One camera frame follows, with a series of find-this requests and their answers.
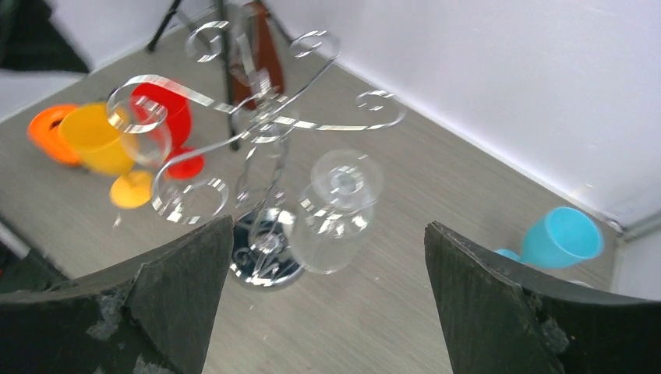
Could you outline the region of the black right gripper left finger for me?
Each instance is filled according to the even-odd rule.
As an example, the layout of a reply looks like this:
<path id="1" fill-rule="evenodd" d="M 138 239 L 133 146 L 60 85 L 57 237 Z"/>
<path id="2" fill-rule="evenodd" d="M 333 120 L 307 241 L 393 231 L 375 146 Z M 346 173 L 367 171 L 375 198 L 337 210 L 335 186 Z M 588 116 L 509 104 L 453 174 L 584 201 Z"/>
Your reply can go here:
<path id="1" fill-rule="evenodd" d="M 202 372 L 232 246 L 218 217 L 84 277 L 2 293 L 2 372 Z"/>

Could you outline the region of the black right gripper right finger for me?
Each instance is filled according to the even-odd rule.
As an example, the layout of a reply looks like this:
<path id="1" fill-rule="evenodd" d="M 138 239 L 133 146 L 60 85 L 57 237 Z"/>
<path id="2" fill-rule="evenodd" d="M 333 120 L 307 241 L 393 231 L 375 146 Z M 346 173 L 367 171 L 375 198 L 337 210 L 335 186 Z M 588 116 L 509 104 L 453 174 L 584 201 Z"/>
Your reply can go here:
<path id="1" fill-rule="evenodd" d="M 437 221 L 424 246 L 453 372 L 659 372 L 658 301 L 552 277 Z"/>

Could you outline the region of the blue wine glass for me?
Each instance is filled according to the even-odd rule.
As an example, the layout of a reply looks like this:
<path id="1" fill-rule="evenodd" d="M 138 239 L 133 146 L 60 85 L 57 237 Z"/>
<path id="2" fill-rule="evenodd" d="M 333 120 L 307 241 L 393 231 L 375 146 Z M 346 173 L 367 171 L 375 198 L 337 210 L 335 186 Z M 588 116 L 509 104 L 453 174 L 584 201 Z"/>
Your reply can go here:
<path id="1" fill-rule="evenodd" d="M 498 249 L 496 253 L 519 263 L 564 269 L 595 259 L 603 247 L 603 234 L 588 215 L 559 206 L 531 226 L 519 253 L 510 249 Z"/>

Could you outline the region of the chrome wine glass rack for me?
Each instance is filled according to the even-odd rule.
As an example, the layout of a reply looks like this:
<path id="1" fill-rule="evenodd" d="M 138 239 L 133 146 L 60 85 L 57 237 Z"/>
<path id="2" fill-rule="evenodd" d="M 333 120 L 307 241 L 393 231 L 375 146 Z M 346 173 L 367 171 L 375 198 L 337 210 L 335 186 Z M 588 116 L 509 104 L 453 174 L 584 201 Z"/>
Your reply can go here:
<path id="1" fill-rule="evenodd" d="M 303 34 L 290 43 L 290 52 L 296 59 L 305 58 L 315 50 L 328 44 L 332 55 L 322 69 L 296 94 L 291 97 L 276 93 L 271 86 L 270 78 L 264 72 L 257 72 L 253 58 L 248 57 L 249 47 L 246 36 L 239 37 L 241 59 L 248 75 L 252 95 L 240 104 L 223 104 L 210 97 L 202 95 L 186 86 L 175 83 L 158 75 L 135 76 L 123 86 L 117 88 L 108 98 L 106 112 L 109 123 L 120 132 L 120 123 L 115 113 L 115 107 L 120 101 L 133 96 L 132 93 L 120 98 L 118 95 L 130 86 L 141 83 L 152 83 L 156 86 L 170 90 L 206 108 L 225 112 L 230 115 L 233 125 L 237 117 L 246 117 L 249 126 L 229 139 L 213 143 L 173 157 L 158 168 L 157 174 L 151 181 L 152 197 L 150 201 L 154 210 L 167 221 L 179 224 L 197 224 L 203 215 L 194 213 L 190 209 L 189 196 L 196 196 L 197 189 L 210 186 L 219 195 L 219 205 L 210 214 L 215 216 L 222 211 L 229 199 L 228 187 L 221 178 L 203 179 L 202 182 L 193 182 L 188 185 L 171 182 L 161 182 L 166 171 L 174 164 L 186 161 L 192 157 L 203 156 L 231 143 L 243 139 L 254 144 L 243 161 L 243 170 L 235 186 L 235 203 L 237 209 L 254 203 L 250 211 L 241 216 L 233 226 L 234 245 L 230 270 L 244 283 L 260 288 L 280 287 L 296 280 L 305 270 L 293 258 L 290 251 L 289 239 L 292 234 L 295 220 L 295 211 L 287 210 L 281 206 L 284 201 L 284 190 L 280 188 L 280 180 L 285 173 L 285 165 L 290 150 L 290 134 L 295 129 L 304 129 L 317 132 L 367 132 L 387 129 L 402 122 L 406 114 L 406 107 L 399 102 L 392 93 L 382 90 L 366 91 L 355 99 L 356 106 L 370 111 L 383 110 L 380 101 L 392 103 L 397 108 L 394 119 L 385 123 L 372 125 L 324 125 L 315 122 L 306 122 L 299 117 L 280 115 L 288 109 L 309 87 L 314 84 L 334 63 L 341 49 L 340 40 L 326 30 L 312 30 Z M 249 187 L 249 173 L 253 165 L 256 151 L 262 150 L 263 157 L 274 160 L 274 171 L 268 187 L 259 190 L 263 194 L 261 201 L 253 202 L 252 196 L 258 190 Z"/>

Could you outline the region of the yellow wine glass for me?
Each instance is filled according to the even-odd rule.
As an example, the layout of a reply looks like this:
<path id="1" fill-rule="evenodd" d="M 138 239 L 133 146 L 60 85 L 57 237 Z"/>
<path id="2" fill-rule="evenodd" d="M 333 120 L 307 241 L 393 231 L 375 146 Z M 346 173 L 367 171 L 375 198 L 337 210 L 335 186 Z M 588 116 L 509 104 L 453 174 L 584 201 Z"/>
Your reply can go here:
<path id="1" fill-rule="evenodd" d="M 134 169 L 136 162 L 126 153 L 121 133 L 108 121 L 105 102 L 77 107 L 62 119 L 58 132 L 78 154 L 83 166 L 115 178 L 109 190 L 114 206 L 131 210 L 150 200 L 153 175 Z"/>

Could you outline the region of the clear ribbed wine glass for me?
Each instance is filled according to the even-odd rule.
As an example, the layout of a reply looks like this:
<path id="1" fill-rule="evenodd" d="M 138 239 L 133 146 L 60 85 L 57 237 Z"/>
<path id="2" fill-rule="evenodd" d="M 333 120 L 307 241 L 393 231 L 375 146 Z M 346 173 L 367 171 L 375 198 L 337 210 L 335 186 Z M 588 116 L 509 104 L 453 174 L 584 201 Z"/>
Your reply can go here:
<path id="1" fill-rule="evenodd" d="M 367 153 L 337 149 L 312 167 L 300 192 L 289 239 L 294 260 L 312 273 L 346 267 L 375 220 L 384 173 Z"/>

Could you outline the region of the red wine glass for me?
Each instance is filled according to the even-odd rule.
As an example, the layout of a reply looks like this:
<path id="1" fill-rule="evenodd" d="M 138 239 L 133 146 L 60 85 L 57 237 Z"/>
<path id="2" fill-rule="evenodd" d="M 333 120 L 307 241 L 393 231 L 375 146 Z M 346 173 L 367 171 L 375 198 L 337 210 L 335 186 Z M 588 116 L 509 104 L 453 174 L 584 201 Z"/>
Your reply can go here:
<path id="1" fill-rule="evenodd" d="M 148 97 L 166 108 L 166 124 L 172 137 L 172 151 L 168 155 L 167 161 L 195 150 L 195 148 L 185 145 L 193 130 L 192 113 L 185 97 L 152 83 L 141 83 L 133 90 L 132 95 Z M 174 164 L 166 171 L 166 175 L 179 180 L 191 179 L 196 177 L 203 167 L 203 156 L 196 156 Z"/>

